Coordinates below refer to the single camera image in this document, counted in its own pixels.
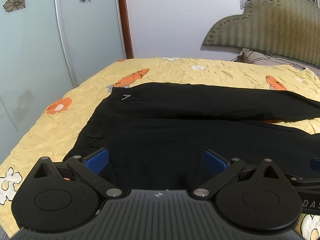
wooden door frame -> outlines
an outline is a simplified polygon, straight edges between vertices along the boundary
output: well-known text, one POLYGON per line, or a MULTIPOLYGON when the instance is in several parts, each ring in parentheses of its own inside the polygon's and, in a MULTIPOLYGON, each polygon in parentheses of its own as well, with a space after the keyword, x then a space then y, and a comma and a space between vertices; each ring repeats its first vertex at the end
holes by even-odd
POLYGON ((132 50, 132 42, 131 42, 131 34, 130 34, 130 26, 129 26, 129 17, 128 17, 128 9, 127 9, 127 1, 126 0, 118 0, 119 1, 119 12, 120 12, 120 20, 122 26, 122 34, 124 40, 124 49, 127 56, 127 59, 133 58, 133 50, 132 50))

black pants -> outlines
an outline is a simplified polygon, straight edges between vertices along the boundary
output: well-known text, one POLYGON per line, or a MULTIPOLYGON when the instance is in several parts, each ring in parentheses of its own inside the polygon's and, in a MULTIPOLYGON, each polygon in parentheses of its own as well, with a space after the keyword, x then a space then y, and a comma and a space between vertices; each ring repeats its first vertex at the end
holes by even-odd
POLYGON ((289 91, 171 83, 114 88, 64 160, 106 147, 110 162, 100 175, 123 190, 192 190, 212 177, 202 163, 206 149, 248 164, 271 158, 283 172, 316 178, 309 165, 320 158, 320 135, 265 122, 315 117, 320 103, 289 91))

green upholstered headboard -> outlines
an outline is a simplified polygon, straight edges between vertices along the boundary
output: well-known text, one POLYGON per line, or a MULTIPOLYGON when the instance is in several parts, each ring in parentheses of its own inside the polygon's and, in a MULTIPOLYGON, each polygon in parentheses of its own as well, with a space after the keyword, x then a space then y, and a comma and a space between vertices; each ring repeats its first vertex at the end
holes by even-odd
POLYGON ((320 8, 312 0, 251 0, 218 21, 203 45, 256 49, 320 66, 320 8))

orange flower pattern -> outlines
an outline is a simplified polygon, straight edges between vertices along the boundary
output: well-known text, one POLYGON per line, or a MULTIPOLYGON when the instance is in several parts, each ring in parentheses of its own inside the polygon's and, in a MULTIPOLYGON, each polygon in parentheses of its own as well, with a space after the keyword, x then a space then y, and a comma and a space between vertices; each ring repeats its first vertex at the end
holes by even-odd
POLYGON ((135 82, 138 79, 143 78, 143 76, 145 74, 147 74, 148 71, 149 71, 148 68, 142 69, 142 70, 139 70, 139 71, 137 71, 135 73, 132 73, 129 76, 126 76, 126 77, 120 79, 116 84, 107 86, 108 92, 111 93, 113 87, 116 87, 116 88, 119 88, 119 87, 121 87, 121 88, 122 87, 123 88, 129 88, 130 84, 132 84, 133 82, 135 82))
POLYGON ((273 76, 266 76, 266 81, 270 85, 271 90, 287 90, 285 86, 273 76))
POLYGON ((61 113, 62 111, 67 111, 68 107, 71 104, 72 104, 71 98, 60 99, 48 107, 47 114, 56 114, 56 113, 61 113))

metal pin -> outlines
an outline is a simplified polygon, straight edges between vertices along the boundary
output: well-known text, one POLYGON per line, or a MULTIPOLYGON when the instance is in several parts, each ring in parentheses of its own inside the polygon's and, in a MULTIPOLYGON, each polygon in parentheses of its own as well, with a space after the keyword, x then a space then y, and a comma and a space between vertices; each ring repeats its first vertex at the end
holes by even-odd
POLYGON ((106 194, 110 197, 118 197, 122 194, 122 191, 118 188, 110 188, 106 191, 106 194))
POLYGON ((197 188, 193 192, 193 194, 195 194, 198 197, 206 197, 207 195, 209 195, 209 193, 210 193, 209 190, 205 188, 197 188))
POLYGON ((128 97, 130 97, 131 95, 126 95, 126 94, 124 94, 123 95, 123 97, 125 97, 125 98, 122 98, 121 100, 124 100, 124 99, 126 99, 126 98, 128 98, 128 97))

